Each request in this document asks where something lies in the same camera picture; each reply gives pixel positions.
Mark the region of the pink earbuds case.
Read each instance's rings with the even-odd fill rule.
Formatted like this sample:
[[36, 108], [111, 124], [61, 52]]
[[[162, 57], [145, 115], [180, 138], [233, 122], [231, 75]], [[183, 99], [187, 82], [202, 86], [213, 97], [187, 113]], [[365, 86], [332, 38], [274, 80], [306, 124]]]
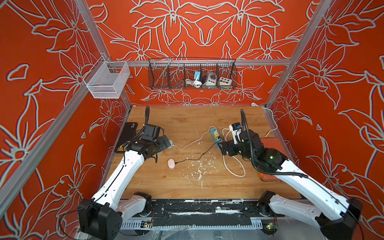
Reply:
[[175, 166], [176, 166], [176, 163], [175, 163], [174, 159], [169, 159], [169, 160], [167, 161], [167, 164], [168, 164], [168, 167], [169, 167], [170, 169], [174, 169]]

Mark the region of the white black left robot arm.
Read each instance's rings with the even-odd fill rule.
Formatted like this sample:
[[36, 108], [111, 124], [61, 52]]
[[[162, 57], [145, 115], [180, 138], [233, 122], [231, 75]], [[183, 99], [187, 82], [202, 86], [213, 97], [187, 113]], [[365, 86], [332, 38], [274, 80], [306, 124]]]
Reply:
[[80, 231], [99, 240], [116, 238], [123, 222], [135, 215], [147, 217], [154, 213], [152, 197], [143, 192], [121, 202], [134, 174], [147, 159], [172, 146], [164, 129], [149, 124], [150, 108], [146, 107], [145, 123], [140, 131], [123, 144], [123, 158], [104, 185], [88, 200], [78, 205]]

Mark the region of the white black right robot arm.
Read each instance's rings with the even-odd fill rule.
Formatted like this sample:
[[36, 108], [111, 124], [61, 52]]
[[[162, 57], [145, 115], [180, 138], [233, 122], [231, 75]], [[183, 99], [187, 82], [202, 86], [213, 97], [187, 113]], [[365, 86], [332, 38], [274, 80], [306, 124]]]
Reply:
[[219, 143], [223, 156], [241, 156], [259, 173], [277, 177], [310, 201], [303, 204], [266, 191], [257, 203], [260, 215], [273, 218], [284, 215], [299, 220], [319, 230], [328, 240], [353, 239], [355, 229], [361, 227], [359, 219], [363, 204], [359, 200], [333, 192], [280, 151], [266, 148], [260, 136], [249, 129], [243, 110], [241, 122], [231, 125], [230, 133], [232, 140]]

